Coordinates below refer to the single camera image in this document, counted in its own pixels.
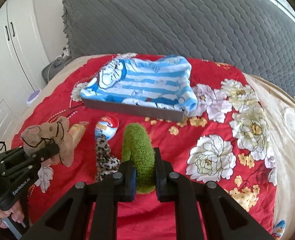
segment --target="gray quilted blanket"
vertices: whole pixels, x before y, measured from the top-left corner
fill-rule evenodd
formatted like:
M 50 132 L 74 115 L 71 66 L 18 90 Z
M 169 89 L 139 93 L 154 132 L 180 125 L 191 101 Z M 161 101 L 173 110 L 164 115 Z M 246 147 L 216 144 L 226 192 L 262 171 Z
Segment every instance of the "gray quilted blanket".
M 230 63 L 295 96 L 295 23 L 269 0 L 63 0 L 73 57 L 179 54 Z

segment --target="kinder egg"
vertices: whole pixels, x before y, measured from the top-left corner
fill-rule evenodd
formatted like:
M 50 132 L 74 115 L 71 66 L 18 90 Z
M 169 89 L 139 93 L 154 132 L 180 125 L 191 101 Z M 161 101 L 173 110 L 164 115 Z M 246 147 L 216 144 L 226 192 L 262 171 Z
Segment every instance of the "kinder egg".
M 119 127 L 119 120 L 113 115 L 103 116 L 95 126 L 95 140 L 101 134 L 104 134 L 107 140 L 110 140 L 115 135 Z
M 280 239 L 284 234 L 285 228 L 286 223 L 284 220 L 282 220 L 278 222 L 277 225 L 273 228 L 271 235 L 274 237 L 274 239 Z

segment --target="white wall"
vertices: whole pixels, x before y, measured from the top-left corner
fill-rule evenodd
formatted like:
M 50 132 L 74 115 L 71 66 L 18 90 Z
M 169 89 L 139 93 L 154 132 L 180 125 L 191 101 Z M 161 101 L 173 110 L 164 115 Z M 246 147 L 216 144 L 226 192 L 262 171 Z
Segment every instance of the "white wall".
M 45 52 L 52 62 L 67 43 L 63 33 L 62 0 L 34 0 L 34 8 Z

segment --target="human hand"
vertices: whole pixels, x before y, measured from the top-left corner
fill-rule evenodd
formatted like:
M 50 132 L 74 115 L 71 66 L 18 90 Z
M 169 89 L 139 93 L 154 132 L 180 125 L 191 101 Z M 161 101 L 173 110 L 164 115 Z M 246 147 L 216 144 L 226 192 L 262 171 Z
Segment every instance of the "human hand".
M 8 211 L 2 211 L 0 209 L 0 228 L 7 228 L 7 225 L 3 222 L 2 218 L 7 218 L 12 214 L 12 219 L 14 222 L 21 223 L 24 219 L 24 213 L 20 201 L 17 201 L 13 207 Z

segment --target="screw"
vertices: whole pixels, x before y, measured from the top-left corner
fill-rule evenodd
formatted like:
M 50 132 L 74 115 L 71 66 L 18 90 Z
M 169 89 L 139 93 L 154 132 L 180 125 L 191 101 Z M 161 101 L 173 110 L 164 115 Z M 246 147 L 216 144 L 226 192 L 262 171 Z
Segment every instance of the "screw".
M 179 174 L 178 174 L 177 172 L 175 172 L 175 171 L 172 171 L 172 172 L 169 174 L 169 177 L 170 177 L 171 179 L 177 179 L 178 176 L 179 176 Z
M 83 181 L 79 181 L 75 184 L 76 188 L 84 188 L 84 186 L 85 186 L 85 183 Z
M 123 177 L 123 174 L 120 173 L 120 172 L 116 172 L 116 173 L 113 174 L 113 178 L 115 178 L 115 179 L 120 179 L 122 177 Z
M 206 186 L 209 188 L 216 188 L 217 184 L 214 181 L 209 181 Z

